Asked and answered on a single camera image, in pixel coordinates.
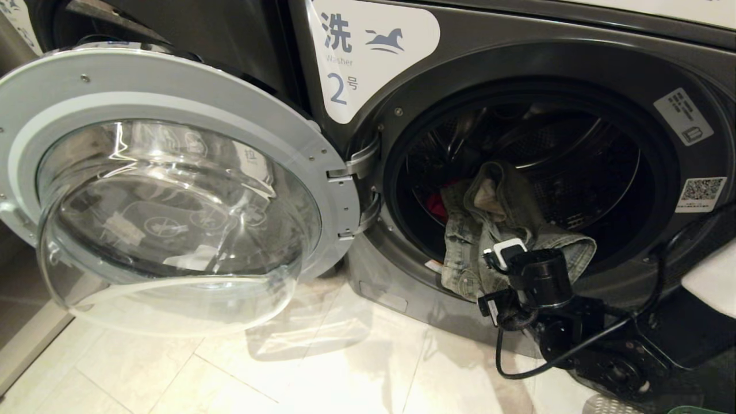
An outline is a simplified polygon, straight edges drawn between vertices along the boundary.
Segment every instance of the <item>horse logo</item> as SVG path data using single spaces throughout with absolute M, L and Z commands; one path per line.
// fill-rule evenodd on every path
M 399 38 L 403 38 L 403 35 L 401 34 L 401 29 L 393 29 L 391 33 L 389 33 L 388 36 L 379 35 L 375 32 L 375 30 L 366 30 L 366 33 L 372 33 L 375 35 L 372 41 L 366 43 L 370 45 L 377 45 L 377 46 L 390 46 L 394 49 L 398 49 L 400 51 L 403 51 L 403 47 L 399 46 Z M 392 49 L 386 49 L 383 47 L 372 47 L 371 50 L 382 50 L 384 52 L 393 53 L 394 55 L 398 55 L 398 52 Z

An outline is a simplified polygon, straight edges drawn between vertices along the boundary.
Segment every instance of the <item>power cord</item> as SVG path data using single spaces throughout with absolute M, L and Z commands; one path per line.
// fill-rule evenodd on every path
M 621 327 L 625 326 L 627 323 L 635 320 L 640 315 L 649 313 L 659 303 L 659 299 L 662 297 L 662 291 L 664 290 L 664 287 L 665 287 L 665 271 L 667 268 L 667 257 L 670 255 L 670 253 L 672 253 L 672 250 L 674 249 L 678 240 L 682 237 L 683 234 L 692 230 L 696 226 L 703 225 L 708 220 L 711 220 L 713 217 L 721 215 L 726 210 L 729 210 L 733 208 L 734 206 L 736 206 L 736 200 L 726 203 L 722 205 L 721 207 L 711 211 L 708 214 L 700 216 L 697 220 L 689 222 L 683 228 L 677 231 L 677 233 L 675 233 L 666 243 L 662 243 L 661 245 L 658 246 L 658 248 L 655 248 L 653 253 L 658 258 L 657 259 L 657 279 L 655 281 L 654 288 L 649 294 L 649 297 L 647 298 L 646 302 L 644 302 L 644 304 L 640 306 L 638 310 L 631 312 L 627 316 L 621 317 L 619 320 L 617 320 L 615 323 L 613 323 L 608 328 L 605 328 L 599 333 L 589 337 L 588 339 L 579 343 L 578 345 L 571 348 L 569 351 L 565 352 L 564 354 L 559 355 L 558 357 L 552 359 L 551 361 L 546 362 L 544 365 L 541 365 L 533 370 L 529 370 L 529 371 L 522 372 L 522 373 L 503 372 L 503 369 L 501 367 L 501 346 L 503 345 L 503 329 L 499 327 L 498 338 L 496 340 L 496 370 L 498 371 L 498 373 L 505 379 L 526 379 L 526 378 L 531 378 L 533 376 L 541 374 L 543 372 L 549 371 L 550 368 L 554 367 L 555 365 L 560 364 L 561 362 L 566 361 L 568 358 L 572 357 L 573 355 L 577 354 L 581 350 L 592 345 L 595 341 L 601 339 L 602 337 L 605 337 L 611 332 L 614 332 L 620 329 Z

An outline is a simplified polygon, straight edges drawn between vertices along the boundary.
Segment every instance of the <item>open door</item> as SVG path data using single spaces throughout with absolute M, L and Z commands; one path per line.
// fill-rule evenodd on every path
M 314 122 L 158 46 L 45 55 L 0 80 L 0 102 L 0 217 L 77 317 L 155 335 L 242 330 L 361 228 L 350 166 Z

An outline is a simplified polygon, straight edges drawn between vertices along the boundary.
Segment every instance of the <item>white floor tile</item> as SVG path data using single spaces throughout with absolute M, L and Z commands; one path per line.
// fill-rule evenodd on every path
M 276 406 L 275 401 L 194 356 L 184 365 L 151 413 L 262 414 Z
M 585 401 L 598 394 L 580 385 L 567 371 L 552 368 L 533 378 L 531 399 L 537 414 L 578 414 L 583 412 Z
M 130 411 L 146 414 L 200 342 L 108 331 L 77 368 Z
M 76 369 L 61 380 L 37 411 L 38 414 L 130 414 Z
M 5 393 L 0 414 L 35 412 L 103 332 L 83 320 L 70 323 Z
M 265 325 L 209 337 L 196 353 L 280 401 L 343 284 L 343 277 L 301 284 L 286 309 Z
M 504 352 L 503 360 L 513 369 L 512 354 Z M 494 348 L 429 328 L 405 414 L 531 414 L 533 410 L 524 384 L 505 380 L 496 372 Z
M 281 412 L 401 413 L 426 330 L 344 286 Z

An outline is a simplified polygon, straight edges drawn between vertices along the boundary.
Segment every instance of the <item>metal frame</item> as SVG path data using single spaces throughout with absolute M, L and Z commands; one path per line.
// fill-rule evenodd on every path
M 340 260 L 358 229 L 352 177 L 329 178 L 345 162 L 319 128 L 254 85 L 210 66 L 116 44 L 56 52 L 0 80 L 0 218 L 35 244 L 41 207 L 35 175 L 60 137 L 116 119 L 159 119 L 220 133 L 254 147 L 293 172 L 312 194 L 322 233 L 302 278 Z

